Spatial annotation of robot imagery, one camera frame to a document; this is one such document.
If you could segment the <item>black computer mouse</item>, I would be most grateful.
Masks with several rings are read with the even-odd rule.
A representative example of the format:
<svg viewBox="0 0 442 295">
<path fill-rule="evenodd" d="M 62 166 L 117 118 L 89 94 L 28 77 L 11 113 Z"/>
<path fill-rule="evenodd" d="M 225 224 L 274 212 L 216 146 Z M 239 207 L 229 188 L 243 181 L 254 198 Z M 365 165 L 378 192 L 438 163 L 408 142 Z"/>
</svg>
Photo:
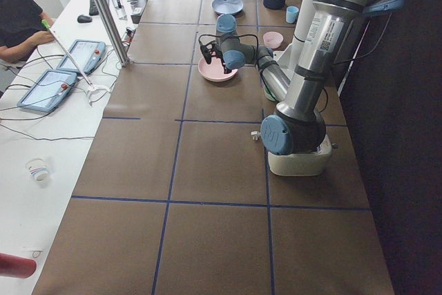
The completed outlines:
<svg viewBox="0 0 442 295">
<path fill-rule="evenodd" d="M 92 20 L 93 20 L 92 17 L 90 17 L 88 15 L 79 15 L 77 17 L 78 23 L 90 23 Z"/>
</svg>

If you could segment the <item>red cylinder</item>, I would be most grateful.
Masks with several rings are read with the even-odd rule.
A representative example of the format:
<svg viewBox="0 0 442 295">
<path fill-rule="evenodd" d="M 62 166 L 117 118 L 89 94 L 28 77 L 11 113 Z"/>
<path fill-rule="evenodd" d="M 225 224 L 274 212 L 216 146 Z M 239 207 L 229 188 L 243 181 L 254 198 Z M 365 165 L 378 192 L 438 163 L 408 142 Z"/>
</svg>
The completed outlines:
<svg viewBox="0 0 442 295">
<path fill-rule="evenodd" d="M 37 263 L 33 259 L 1 253 L 0 266 L 1 276 L 28 278 L 34 274 Z"/>
</svg>

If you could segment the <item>black keyboard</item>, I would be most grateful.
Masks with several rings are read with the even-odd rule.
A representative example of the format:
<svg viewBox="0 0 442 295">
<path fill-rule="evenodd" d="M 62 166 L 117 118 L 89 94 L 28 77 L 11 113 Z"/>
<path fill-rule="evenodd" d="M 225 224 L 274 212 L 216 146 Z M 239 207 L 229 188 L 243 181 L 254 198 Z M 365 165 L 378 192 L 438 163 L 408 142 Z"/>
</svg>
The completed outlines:
<svg viewBox="0 0 442 295">
<path fill-rule="evenodd" d="M 90 16 L 96 16 L 96 15 L 99 14 L 99 10 L 98 10 L 98 7 L 97 7 L 97 4 L 96 4 L 95 0 L 90 0 L 88 14 Z"/>
</svg>

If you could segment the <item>seated person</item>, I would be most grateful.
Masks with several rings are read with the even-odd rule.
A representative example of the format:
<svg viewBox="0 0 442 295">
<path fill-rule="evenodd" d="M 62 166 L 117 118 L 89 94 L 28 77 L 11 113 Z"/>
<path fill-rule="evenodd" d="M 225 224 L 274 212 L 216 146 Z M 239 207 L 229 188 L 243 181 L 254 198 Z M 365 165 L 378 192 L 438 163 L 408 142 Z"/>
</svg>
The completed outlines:
<svg viewBox="0 0 442 295">
<path fill-rule="evenodd" d="M 27 61 L 37 46 L 53 42 L 43 20 L 54 24 L 34 0 L 1 0 L 1 60 Z"/>
</svg>

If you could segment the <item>pink plate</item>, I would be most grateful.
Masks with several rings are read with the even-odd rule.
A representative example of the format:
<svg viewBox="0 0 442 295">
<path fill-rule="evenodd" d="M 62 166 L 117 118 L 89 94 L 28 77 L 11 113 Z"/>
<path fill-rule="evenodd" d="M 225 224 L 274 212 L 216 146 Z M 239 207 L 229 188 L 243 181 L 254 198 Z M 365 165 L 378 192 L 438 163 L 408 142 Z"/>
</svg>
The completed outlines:
<svg viewBox="0 0 442 295">
<path fill-rule="evenodd" d="M 238 70 L 233 69 L 229 73 L 225 73 L 219 58 L 213 57 L 211 63 L 208 64 L 206 60 L 201 57 L 198 62 L 198 71 L 203 78 L 211 82 L 225 82 L 233 78 Z"/>
</svg>

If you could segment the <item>pink bowl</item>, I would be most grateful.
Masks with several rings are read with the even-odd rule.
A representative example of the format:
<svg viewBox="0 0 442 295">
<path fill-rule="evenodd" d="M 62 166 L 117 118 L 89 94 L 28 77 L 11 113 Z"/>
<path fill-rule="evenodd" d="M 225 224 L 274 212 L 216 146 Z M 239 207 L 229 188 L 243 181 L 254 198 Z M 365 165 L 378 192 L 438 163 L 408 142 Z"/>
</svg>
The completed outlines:
<svg viewBox="0 0 442 295">
<path fill-rule="evenodd" d="M 275 31 L 266 32 L 262 37 L 264 45 L 273 50 L 279 48 L 283 42 L 283 35 Z"/>
</svg>

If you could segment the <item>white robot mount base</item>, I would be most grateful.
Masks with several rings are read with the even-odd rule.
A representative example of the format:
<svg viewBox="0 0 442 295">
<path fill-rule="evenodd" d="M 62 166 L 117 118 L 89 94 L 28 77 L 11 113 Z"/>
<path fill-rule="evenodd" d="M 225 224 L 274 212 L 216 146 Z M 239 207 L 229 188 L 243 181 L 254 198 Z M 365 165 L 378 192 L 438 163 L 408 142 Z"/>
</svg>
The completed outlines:
<svg viewBox="0 0 442 295">
<path fill-rule="evenodd" d="M 302 0 L 291 43 L 283 51 L 276 51 L 275 60 L 289 79 L 298 63 L 315 11 L 313 0 Z"/>
</svg>

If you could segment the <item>aluminium frame post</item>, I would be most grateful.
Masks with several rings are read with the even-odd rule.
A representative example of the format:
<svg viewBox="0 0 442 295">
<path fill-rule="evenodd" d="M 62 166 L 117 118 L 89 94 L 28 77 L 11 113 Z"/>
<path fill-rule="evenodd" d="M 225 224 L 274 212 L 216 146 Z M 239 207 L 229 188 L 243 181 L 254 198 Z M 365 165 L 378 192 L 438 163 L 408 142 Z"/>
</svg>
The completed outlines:
<svg viewBox="0 0 442 295">
<path fill-rule="evenodd" d="M 95 2 L 97 4 L 102 23 L 106 29 L 110 42 L 114 48 L 114 51 L 117 54 L 119 62 L 122 67 L 126 67 L 129 63 L 129 58 L 126 54 L 126 49 L 124 47 L 124 44 L 120 39 L 117 26 L 115 25 L 114 19 L 108 8 L 108 3 L 106 3 L 105 0 L 95 0 Z"/>
</svg>

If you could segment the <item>paper cup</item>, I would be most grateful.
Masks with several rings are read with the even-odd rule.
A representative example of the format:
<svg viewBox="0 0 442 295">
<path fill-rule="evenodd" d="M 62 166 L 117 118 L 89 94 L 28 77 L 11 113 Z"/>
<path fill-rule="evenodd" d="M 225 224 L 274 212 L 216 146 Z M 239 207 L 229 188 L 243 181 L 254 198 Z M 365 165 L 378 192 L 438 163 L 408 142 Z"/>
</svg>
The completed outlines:
<svg viewBox="0 0 442 295">
<path fill-rule="evenodd" d="M 26 169 L 30 177 L 37 184 L 45 184 L 50 179 L 50 172 L 46 162 L 41 158 L 34 158 L 26 163 Z"/>
</svg>

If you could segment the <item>blue teach pendant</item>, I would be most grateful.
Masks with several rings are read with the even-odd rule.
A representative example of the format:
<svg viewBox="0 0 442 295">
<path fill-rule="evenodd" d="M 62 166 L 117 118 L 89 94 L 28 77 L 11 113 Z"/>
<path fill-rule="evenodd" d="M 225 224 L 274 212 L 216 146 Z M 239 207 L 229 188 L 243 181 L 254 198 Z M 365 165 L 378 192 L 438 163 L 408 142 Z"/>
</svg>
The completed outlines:
<svg viewBox="0 0 442 295">
<path fill-rule="evenodd" d="M 102 41 L 89 41 L 84 39 L 76 39 L 68 52 L 73 59 L 83 69 L 86 75 L 90 75 L 99 63 L 105 53 L 106 44 Z M 65 70 L 81 75 L 77 67 L 72 63 L 70 58 L 65 55 L 57 66 L 58 70 Z"/>
<path fill-rule="evenodd" d="M 57 108 L 77 82 L 77 73 L 46 70 L 18 101 L 19 108 L 49 113 Z"/>
</svg>

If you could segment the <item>white toaster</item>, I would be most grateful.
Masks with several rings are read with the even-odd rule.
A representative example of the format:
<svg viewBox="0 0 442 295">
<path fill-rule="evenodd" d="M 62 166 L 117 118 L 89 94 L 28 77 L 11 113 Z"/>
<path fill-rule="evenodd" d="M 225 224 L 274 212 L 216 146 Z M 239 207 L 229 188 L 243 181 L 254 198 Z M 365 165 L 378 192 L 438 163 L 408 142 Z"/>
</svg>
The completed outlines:
<svg viewBox="0 0 442 295">
<path fill-rule="evenodd" d="M 268 152 L 270 171 L 281 176 L 315 176 L 321 174 L 332 156 L 332 143 L 328 136 L 314 152 L 275 155 Z"/>
</svg>

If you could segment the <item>blue teach pendant near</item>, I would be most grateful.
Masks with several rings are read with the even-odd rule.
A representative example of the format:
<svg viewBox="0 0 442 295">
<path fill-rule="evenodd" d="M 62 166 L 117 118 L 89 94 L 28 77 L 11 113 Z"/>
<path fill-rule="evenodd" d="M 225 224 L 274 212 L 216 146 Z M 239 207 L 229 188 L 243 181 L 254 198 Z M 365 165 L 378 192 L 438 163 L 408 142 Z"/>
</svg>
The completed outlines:
<svg viewBox="0 0 442 295">
<path fill-rule="evenodd" d="M 57 108 L 77 82 L 77 73 L 46 70 L 18 101 L 19 108 L 49 113 Z"/>
</svg>

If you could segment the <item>blue plate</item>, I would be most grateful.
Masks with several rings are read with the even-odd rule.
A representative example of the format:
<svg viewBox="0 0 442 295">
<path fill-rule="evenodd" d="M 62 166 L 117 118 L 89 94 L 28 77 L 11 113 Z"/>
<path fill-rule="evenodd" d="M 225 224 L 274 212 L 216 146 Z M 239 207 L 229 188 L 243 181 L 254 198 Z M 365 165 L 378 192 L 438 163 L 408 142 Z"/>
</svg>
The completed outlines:
<svg viewBox="0 0 442 295">
<path fill-rule="evenodd" d="M 213 0 L 211 4 L 217 15 L 236 15 L 243 9 L 242 0 Z"/>
</svg>

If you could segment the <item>white grabber stick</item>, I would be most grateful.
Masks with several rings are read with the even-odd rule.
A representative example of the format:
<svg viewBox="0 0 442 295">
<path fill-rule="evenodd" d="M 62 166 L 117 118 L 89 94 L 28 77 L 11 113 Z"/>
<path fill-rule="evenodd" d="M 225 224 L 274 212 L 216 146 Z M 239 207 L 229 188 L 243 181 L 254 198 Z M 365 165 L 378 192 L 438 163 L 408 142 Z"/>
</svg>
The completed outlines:
<svg viewBox="0 0 442 295">
<path fill-rule="evenodd" d="M 82 67 L 75 61 L 75 58 L 71 55 L 71 53 L 68 51 L 68 49 L 65 47 L 65 45 L 63 45 L 63 43 L 61 42 L 61 40 L 57 36 L 55 30 L 49 25 L 49 23 L 45 19 L 41 20 L 41 24 L 45 27 L 45 29 L 47 31 L 49 31 L 51 33 L 51 35 L 54 37 L 55 41 L 59 44 L 61 49 L 65 52 L 66 56 L 69 58 L 69 60 L 71 60 L 74 67 L 79 71 L 81 76 L 84 78 L 84 81 L 88 84 L 88 90 L 86 92 L 86 97 L 87 97 L 87 100 L 88 100 L 88 103 L 90 106 L 93 104 L 92 95 L 94 93 L 96 93 L 98 91 L 104 91 L 105 93 L 111 93 L 110 87 L 108 87 L 106 85 L 102 85 L 102 84 L 94 84 L 89 80 L 89 78 L 85 74 Z"/>
</svg>

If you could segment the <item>light blue cup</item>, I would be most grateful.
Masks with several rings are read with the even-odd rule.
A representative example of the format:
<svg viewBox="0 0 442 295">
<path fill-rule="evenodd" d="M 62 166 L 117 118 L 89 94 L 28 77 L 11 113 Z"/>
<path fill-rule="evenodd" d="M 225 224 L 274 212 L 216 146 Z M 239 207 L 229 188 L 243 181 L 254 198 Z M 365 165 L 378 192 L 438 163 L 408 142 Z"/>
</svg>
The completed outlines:
<svg viewBox="0 0 442 295">
<path fill-rule="evenodd" d="M 299 8 L 296 6 L 288 6 L 286 8 L 285 20 L 287 23 L 294 23 L 298 18 Z"/>
</svg>

